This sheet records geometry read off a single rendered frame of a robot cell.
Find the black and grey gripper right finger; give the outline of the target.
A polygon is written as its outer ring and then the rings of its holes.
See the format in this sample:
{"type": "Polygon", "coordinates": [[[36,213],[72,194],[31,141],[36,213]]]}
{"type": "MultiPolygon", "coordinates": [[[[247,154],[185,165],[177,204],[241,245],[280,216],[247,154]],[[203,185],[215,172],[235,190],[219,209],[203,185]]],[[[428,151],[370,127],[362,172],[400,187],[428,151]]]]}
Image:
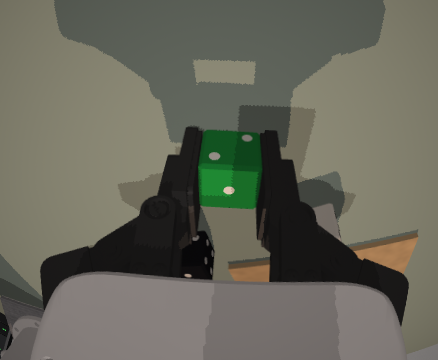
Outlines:
{"type": "Polygon", "coordinates": [[[370,286],[390,299],[401,326],[409,289],[405,275],[359,259],[353,250],[318,225],[312,207],[300,202],[293,160],[281,159],[277,131],[260,133],[260,144],[262,176],[256,229],[261,247],[270,252],[269,282],[347,282],[370,286]]]}

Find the green die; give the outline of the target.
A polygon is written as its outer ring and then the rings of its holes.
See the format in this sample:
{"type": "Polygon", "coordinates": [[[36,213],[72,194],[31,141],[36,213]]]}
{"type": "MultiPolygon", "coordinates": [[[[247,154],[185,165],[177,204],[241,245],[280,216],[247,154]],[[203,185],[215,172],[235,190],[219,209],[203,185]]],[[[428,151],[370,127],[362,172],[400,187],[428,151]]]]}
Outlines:
{"type": "Polygon", "coordinates": [[[206,130],[198,164],[199,200],[206,207],[254,209],[262,176],[260,135],[206,130]]]}

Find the tan mat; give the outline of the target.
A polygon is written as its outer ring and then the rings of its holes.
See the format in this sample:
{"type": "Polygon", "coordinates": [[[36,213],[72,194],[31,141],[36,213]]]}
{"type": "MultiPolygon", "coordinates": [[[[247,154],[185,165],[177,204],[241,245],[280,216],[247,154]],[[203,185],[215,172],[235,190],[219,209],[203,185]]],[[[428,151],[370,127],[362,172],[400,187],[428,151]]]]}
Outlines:
{"type": "MultiPolygon", "coordinates": [[[[418,234],[349,247],[361,260],[368,259],[404,273],[410,260],[418,234]]],[[[234,281],[269,282],[270,260],[229,264],[228,270],[234,281]]]]}

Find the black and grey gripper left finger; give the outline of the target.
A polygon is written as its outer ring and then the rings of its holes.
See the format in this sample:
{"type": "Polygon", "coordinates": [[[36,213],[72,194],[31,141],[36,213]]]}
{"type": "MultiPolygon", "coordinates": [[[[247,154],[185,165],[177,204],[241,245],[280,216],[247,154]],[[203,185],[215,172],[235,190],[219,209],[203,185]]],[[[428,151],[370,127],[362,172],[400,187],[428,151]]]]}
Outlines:
{"type": "Polygon", "coordinates": [[[198,232],[202,138],[203,131],[198,127],[186,127],[180,155],[168,155],[158,194],[143,202],[138,217],[94,247],[54,255],[42,263],[44,310],[58,284],[81,273],[109,271],[181,278],[182,249],[192,244],[198,232]]]}

